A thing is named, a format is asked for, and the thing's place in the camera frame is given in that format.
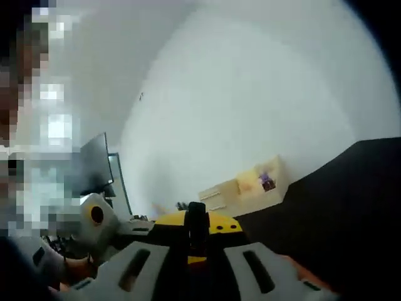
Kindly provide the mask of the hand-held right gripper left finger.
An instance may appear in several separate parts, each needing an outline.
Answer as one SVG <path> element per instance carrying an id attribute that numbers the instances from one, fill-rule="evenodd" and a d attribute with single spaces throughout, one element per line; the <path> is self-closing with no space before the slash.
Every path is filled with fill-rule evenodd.
<path id="1" fill-rule="evenodd" d="M 160 217 L 147 236 L 117 232 L 97 273 L 73 285 L 71 300 L 180 300 L 187 285 L 190 231 L 187 212 Z"/>

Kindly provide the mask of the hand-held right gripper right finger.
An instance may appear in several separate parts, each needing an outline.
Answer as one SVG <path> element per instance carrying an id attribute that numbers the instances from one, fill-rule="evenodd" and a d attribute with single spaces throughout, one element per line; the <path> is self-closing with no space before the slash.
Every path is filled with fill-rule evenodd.
<path id="1" fill-rule="evenodd" d="M 209 300 L 340 299 L 338 293 L 299 280 L 288 260 L 252 242 L 235 219 L 208 212 L 206 220 Z"/>

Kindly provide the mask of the person's right hand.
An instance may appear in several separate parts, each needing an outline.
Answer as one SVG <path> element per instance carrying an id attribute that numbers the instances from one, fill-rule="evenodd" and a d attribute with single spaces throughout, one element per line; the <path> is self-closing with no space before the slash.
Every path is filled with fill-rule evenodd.
<path id="1" fill-rule="evenodd" d="M 307 268 L 303 267 L 297 261 L 293 260 L 290 256 L 287 256 L 287 255 L 280 255 L 280 256 L 282 258 L 288 260 L 292 264 L 292 266 L 296 269 L 299 280 L 306 280 L 307 282 L 310 282 L 313 285 L 316 285 L 318 287 L 325 288 L 325 289 L 328 289 L 328 290 L 334 292 L 334 290 L 330 287 L 329 284 L 327 284 L 324 281 L 322 281 L 321 279 L 319 279 L 311 271 L 309 271 Z"/>

